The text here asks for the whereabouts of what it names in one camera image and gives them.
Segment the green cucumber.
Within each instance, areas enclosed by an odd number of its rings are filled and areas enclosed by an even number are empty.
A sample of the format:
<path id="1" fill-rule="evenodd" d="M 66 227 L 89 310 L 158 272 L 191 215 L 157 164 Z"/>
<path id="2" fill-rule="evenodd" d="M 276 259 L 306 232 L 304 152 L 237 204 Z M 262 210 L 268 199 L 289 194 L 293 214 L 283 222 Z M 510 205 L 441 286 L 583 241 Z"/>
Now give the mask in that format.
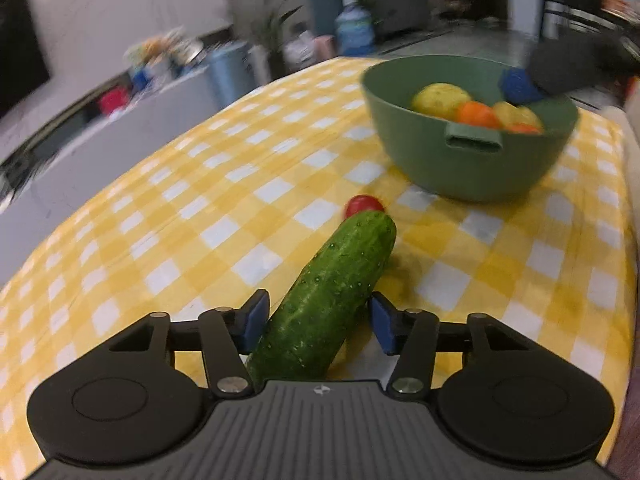
<path id="1" fill-rule="evenodd" d="M 270 380 L 324 377 L 392 254 L 397 229 L 379 210 L 344 220 L 303 267 L 273 312 L 246 367 Z"/>

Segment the orange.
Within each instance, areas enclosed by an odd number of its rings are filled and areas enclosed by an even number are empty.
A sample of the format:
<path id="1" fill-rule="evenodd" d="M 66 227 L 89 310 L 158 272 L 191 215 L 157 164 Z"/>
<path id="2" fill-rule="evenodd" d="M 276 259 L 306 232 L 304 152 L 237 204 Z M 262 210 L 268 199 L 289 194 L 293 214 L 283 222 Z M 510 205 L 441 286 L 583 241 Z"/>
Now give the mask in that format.
<path id="1" fill-rule="evenodd" d="M 456 121 L 474 127 L 499 130 L 502 125 L 495 111 L 488 105 L 469 101 L 457 110 Z"/>
<path id="2" fill-rule="evenodd" d="M 538 136 L 542 133 L 539 128 L 529 124 L 512 124 L 508 127 L 508 131 L 515 134 L 530 134 L 531 136 Z"/>

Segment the yellow lemon in bowl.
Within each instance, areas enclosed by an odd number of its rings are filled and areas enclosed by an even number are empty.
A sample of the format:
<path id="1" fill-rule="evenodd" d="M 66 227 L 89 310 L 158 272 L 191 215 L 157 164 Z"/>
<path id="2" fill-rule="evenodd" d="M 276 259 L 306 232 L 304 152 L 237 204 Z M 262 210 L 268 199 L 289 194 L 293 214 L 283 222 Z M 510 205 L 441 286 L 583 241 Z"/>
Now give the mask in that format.
<path id="1" fill-rule="evenodd" d="M 450 120 L 456 119 L 458 110 L 467 102 L 472 101 L 472 96 L 462 88 L 454 84 L 429 84 L 420 90 L 411 100 L 411 109 L 414 112 Z"/>

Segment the green plastic bowl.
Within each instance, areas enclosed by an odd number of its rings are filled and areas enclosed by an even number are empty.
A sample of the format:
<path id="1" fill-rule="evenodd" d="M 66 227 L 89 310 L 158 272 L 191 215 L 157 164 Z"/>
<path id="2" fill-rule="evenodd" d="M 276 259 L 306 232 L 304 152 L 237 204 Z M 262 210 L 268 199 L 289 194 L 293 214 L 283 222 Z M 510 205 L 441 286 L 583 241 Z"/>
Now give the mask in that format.
<path id="1" fill-rule="evenodd" d="M 367 68 L 360 84 L 390 160 L 428 192 L 464 202 L 504 202 L 526 194 L 560 158 L 578 123 L 566 96 L 532 104 L 541 134 L 450 122 L 411 109 L 429 84 L 454 84 L 488 105 L 502 100 L 506 64 L 459 55 L 392 58 Z"/>

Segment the yellow checkered tablecloth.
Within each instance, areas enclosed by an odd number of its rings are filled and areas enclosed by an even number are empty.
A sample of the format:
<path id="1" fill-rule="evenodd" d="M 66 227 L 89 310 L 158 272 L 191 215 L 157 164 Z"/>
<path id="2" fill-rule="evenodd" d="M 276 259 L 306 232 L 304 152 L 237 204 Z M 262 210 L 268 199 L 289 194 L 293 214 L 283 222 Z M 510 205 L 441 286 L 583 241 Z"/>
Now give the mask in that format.
<path id="1" fill-rule="evenodd" d="M 446 321 L 484 311 L 626 394 L 634 233 L 623 135 L 589 112 L 523 203 L 465 205 L 384 154 L 337 58 L 250 92 L 132 168 L 64 221 L 1 292 L 1 474 L 42 461 L 26 420 L 40 382 L 152 311 L 190 320 L 255 289 L 279 302 L 354 196 L 397 240 L 378 289 Z"/>

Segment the red cherry tomato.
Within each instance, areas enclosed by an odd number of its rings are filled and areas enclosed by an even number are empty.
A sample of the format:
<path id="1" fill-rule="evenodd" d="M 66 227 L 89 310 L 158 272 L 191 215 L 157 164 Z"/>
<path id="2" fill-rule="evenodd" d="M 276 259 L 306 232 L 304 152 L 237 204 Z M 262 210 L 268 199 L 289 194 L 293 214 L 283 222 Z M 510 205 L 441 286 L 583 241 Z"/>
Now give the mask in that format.
<path id="1" fill-rule="evenodd" d="M 374 196 L 364 194 L 356 195 L 347 202 L 344 208 L 344 218 L 347 219 L 355 214 L 368 210 L 384 212 L 385 208 Z"/>

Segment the blue water jug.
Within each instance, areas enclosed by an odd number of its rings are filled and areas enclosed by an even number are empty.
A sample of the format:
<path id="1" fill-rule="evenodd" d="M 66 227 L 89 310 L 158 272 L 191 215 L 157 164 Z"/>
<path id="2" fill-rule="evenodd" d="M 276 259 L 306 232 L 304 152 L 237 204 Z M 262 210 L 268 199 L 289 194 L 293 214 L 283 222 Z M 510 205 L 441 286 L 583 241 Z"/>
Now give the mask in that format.
<path id="1" fill-rule="evenodd" d="M 335 37 L 341 56 L 369 56 L 375 34 L 371 14 L 358 0 L 342 0 L 343 11 L 335 19 Z"/>

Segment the long grey counter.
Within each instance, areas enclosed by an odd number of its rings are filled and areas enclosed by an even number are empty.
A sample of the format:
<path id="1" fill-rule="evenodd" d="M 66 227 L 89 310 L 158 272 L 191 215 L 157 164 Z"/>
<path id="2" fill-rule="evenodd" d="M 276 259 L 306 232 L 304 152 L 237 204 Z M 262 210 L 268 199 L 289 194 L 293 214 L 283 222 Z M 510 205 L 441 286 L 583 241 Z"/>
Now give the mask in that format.
<path id="1" fill-rule="evenodd" d="M 201 67 L 81 131 L 2 211 L 2 283 L 87 200 L 218 110 L 209 70 Z"/>

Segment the potted spiky plant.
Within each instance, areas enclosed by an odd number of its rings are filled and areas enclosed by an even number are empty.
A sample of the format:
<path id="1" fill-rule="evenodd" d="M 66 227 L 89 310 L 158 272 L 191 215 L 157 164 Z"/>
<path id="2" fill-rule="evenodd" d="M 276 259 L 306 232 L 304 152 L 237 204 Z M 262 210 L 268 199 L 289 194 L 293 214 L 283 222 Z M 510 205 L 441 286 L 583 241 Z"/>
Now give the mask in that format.
<path id="1" fill-rule="evenodd" d="M 250 24 L 254 44 L 266 51 L 267 66 L 272 80 L 285 77 L 286 70 L 283 54 L 283 27 L 302 7 L 302 4 L 287 9 L 290 0 L 262 0 L 260 13 Z"/>

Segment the red box on counter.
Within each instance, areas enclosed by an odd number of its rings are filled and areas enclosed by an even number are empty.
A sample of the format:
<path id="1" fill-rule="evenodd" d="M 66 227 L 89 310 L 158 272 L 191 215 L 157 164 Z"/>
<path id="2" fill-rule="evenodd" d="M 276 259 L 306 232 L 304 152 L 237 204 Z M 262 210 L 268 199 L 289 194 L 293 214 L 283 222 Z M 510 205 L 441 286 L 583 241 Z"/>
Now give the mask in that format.
<path id="1" fill-rule="evenodd" d="M 130 102 L 129 91 L 126 87 L 117 86 L 104 93 L 98 99 L 99 109 L 103 116 L 110 116 L 116 110 L 122 110 Z"/>

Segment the blue-grey trash can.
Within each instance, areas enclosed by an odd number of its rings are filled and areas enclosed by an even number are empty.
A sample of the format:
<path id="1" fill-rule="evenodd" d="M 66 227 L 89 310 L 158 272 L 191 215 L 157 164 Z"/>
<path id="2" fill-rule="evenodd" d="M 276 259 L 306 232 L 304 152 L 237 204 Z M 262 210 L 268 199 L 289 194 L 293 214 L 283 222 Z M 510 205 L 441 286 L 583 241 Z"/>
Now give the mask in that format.
<path id="1" fill-rule="evenodd" d="M 220 108 L 241 99 L 257 86 L 246 41 L 228 41 L 211 47 L 206 63 Z"/>

